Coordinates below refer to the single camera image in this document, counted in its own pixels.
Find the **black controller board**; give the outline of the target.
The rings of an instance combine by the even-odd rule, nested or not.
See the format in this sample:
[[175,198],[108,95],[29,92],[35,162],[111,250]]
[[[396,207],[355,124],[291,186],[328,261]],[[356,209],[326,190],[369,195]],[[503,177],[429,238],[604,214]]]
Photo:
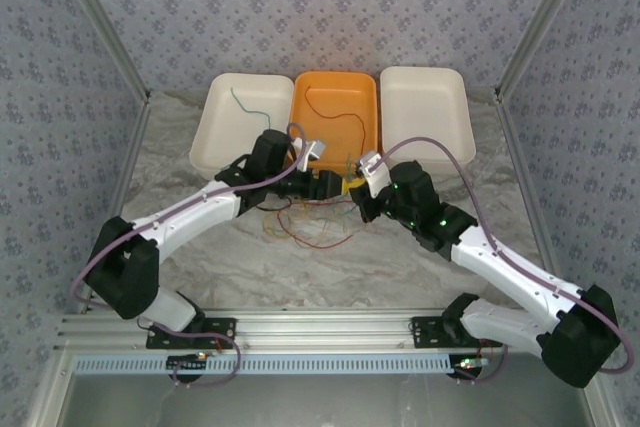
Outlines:
[[448,376],[464,382],[475,382],[482,370],[489,365],[489,360],[484,357],[455,354],[450,355],[449,360],[453,371]]
[[204,375],[207,359],[207,354],[203,352],[169,356],[165,369],[175,383],[191,384]]

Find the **orange plastic tray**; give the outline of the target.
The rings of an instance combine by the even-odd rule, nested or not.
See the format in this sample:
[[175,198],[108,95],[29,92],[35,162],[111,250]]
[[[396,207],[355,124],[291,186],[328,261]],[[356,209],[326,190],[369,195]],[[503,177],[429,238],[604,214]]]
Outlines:
[[326,144],[313,163],[318,170],[345,175],[369,151],[380,148],[376,83],[364,73],[308,71],[294,82],[289,120],[310,139]]

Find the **small white plastic tray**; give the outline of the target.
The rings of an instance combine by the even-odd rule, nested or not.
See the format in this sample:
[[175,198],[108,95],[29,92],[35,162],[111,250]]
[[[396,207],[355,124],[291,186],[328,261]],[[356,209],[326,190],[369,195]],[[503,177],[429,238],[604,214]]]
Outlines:
[[281,75],[224,73],[211,83],[189,153],[206,180],[251,152],[266,129],[288,123],[294,83]]

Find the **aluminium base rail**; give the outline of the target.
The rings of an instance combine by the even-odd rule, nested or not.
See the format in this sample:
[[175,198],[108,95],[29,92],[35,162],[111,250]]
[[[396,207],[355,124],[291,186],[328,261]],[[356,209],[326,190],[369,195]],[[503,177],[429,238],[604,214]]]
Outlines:
[[[399,353],[414,348],[409,322],[435,317],[433,309],[219,309],[209,317],[234,318],[235,340],[249,354]],[[113,312],[65,315],[53,341],[56,350],[137,353],[147,334],[134,320]]]

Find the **large white plastic tray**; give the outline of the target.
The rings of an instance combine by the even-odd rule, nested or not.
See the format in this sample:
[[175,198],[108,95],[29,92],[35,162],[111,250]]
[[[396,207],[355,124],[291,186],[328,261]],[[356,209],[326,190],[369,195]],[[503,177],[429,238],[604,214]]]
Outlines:
[[460,166],[476,155],[463,77],[436,67],[384,69],[380,74],[383,152],[413,137],[443,144]]

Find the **aluminium frame post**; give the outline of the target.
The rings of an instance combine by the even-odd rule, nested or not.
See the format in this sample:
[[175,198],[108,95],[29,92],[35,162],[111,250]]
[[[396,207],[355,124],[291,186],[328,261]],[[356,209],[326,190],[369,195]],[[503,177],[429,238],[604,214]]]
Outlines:
[[495,96],[498,103],[504,103],[515,91],[564,2],[565,0],[541,0],[539,2],[496,85]]
[[146,102],[149,97],[148,89],[101,1],[78,0],[78,2],[129,88],[138,100]]

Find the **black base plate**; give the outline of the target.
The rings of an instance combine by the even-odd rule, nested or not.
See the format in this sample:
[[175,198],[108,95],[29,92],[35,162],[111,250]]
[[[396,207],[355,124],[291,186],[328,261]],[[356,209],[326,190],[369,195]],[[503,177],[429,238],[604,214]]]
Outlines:
[[502,343],[494,340],[473,337],[459,320],[448,320],[443,316],[413,317],[409,322],[409,330],[416,349],[502,346]]
[[232,350],[231,341],[235,339],[236,319],[198,316],[186,327],[184,333],[197,334],[197,337],[179,337],[151,326],[147,334],[146,348],[150,350]]

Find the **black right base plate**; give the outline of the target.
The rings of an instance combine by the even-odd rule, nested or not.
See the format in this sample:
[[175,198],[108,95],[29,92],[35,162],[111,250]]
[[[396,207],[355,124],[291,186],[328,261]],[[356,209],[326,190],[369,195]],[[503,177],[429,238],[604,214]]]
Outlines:
[[416,349],[502,346],[502,343],[494,340],[473,337],[459,320],[448,320],[443,316],[413,317],[409,322],[409,330]]

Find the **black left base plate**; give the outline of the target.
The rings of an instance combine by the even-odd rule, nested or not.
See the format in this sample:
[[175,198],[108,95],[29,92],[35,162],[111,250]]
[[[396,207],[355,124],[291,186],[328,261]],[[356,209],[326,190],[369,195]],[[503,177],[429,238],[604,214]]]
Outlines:
[[147,334],[146,348],[150,350],[232,350],[231,341],[235,339],[236,319],[198,316],[186,327],[184,333],[197,334],[197,337],[179,337],[151,326]]

